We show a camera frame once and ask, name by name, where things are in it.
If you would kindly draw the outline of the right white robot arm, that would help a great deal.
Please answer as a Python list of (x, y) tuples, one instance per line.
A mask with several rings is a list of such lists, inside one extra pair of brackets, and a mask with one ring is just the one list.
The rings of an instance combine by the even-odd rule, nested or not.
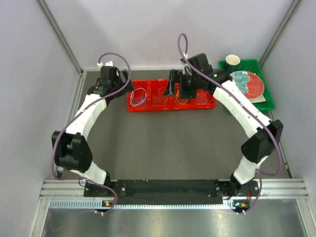
[(244, 129), (248, 139), (241, 146), (242, 158), (230, 177), (229, 187), (221, 188), (225, 196), (243, 195), (249, 188), (261, 164), (276, 151), (283, 131), (280, 120), (272, 121), (261, 113), (239, 90), (230, 74), (224, 69), (213, 69), (204, 53), (193, 57), (182, 54), (182, 71), (171, 70), (165, 97), (176, 92), (182, 100), (195, 99), (197, 90), (210, 93), (233, 115)]

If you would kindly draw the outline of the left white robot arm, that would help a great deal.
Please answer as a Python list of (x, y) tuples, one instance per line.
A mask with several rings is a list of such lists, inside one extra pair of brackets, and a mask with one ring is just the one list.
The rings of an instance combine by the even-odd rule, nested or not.
[(134, 89), (129, 70), (120, 71), (113, 61), (97, 63), (100, 77), (89, 88), (83, 104), (73, 119), (61, 130), (52, 134), (52, 165), (69, 170), (95, 184), (95, 190), (102, 196), (112, 190), (108, 172), (94, 161), (87, 142), (89, 133), (98, 117), (116, 98)]

